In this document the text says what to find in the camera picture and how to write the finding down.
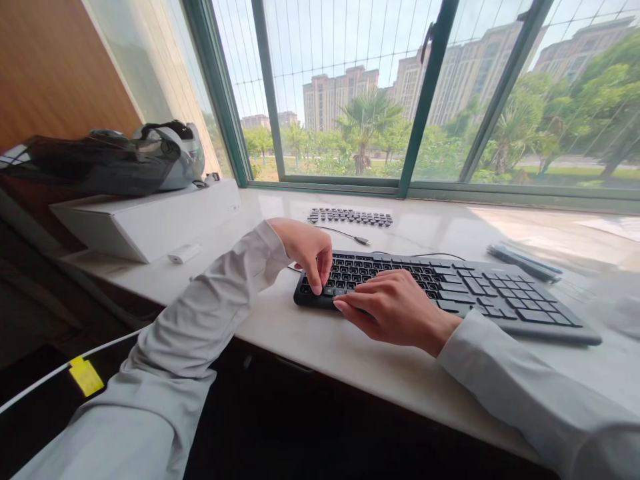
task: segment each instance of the small white device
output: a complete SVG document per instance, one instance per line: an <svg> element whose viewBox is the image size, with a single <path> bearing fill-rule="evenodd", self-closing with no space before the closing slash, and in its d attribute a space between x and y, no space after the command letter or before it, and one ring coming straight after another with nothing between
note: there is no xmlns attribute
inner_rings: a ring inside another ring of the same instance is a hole
<svg viewBox="0 0 640 480"><path fill-rule="evenodd" d="M199 243L190 243L172 251L167 256L173 263L182 265L200 253L200 250L202 250L202 246Z"/></svg>

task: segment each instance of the white shirt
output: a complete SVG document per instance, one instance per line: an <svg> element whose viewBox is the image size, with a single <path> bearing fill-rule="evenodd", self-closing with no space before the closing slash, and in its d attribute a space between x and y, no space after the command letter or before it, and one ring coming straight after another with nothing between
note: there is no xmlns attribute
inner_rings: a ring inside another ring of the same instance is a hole
<svg viewBox="0 0 640 480"><path fill-rule="evenodd" d="M290 262L267 222L246 234L140 332L106 391L13 478L181 479L215 380L208 366ZM437 360L562 478L640 478L640 418L553 370L475 310Z"/></svg>

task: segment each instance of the white marble surface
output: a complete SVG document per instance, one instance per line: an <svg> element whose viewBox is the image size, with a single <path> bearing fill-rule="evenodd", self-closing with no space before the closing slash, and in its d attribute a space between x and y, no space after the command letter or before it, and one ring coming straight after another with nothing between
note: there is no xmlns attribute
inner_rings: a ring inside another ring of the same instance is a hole
<svg viewBox="0 0 640 480"><path fill-rule="evenodd" d="M263 218L305 220L312 207L353 208L391 213L390 228L338 224L368 238L365 247L329 232L335 249L385 251L399 255L448 252L468 260L494 261L486 246L506 241L565 270L552 292L602 335L598 347L568 347L521 340L526 348L574 379L640 415L640 343L620 331L624 299L640 291L640 247L636 242L578 225L600 214L542 211L517 207L378 199L247 189L243 213L195 239L202 252L185 265L160 259L142 265L84 251L63 260L88 273L154 300L170 303L198 274ZM370 392L444 425L536 460L518 432L486 413L427 354L417 349L376 343L342 320L338 313L304 309L293 303L297 274L285 270L264 291L237 336L282 357Z"/></svg>

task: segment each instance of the window frame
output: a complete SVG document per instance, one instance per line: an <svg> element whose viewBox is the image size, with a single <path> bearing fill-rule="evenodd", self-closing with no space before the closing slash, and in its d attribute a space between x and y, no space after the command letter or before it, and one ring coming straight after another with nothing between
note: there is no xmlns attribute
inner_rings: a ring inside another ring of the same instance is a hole
<svg viewBox="0 0 640 480"><path fill-rule="evenodd" d="M288 189L398 199L508 203L630 213L640 211L638 205L640 191L634 190L471 183L482 152L554 0L532 0L531 8L518 16L517 20L523 22L522 28L498 80L459 178L453 182L412 181L412 175L459 0L443 0L438 18L433 24L431 53L425 72L425 80L419 93L417 112L405 154L405 164L399 179L286 174L264 4L263 0L251 0L278 182L256 181L253 178L211 0L182 0L182 3L207 90L219 118L223 140L229 152L234 174L238 185L242 188Z"/></svg>

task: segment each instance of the yellow tag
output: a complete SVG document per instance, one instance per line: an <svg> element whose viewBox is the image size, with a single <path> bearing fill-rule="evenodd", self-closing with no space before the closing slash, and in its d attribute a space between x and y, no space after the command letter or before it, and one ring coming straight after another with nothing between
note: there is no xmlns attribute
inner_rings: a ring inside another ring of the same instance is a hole
<svg viewBox="0 0 640 480"><path fill-rule="evenodd" d="M82 393L85 394L85 397L94 394L105 386L89 360L82 360L82 357L76 357L69 363L71 364L69 372L81 388Z"/></svg>

